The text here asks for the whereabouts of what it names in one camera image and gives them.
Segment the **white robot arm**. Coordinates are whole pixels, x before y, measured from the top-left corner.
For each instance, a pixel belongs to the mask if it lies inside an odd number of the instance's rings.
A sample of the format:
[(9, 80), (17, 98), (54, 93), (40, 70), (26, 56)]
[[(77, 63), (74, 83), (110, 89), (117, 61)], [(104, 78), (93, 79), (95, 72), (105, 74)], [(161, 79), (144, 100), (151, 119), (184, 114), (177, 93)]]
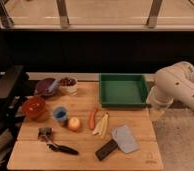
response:
[(194, 111), (194, 66), (186, 61), (159, 69), (146, 102), (156, 109), (179, 100)]

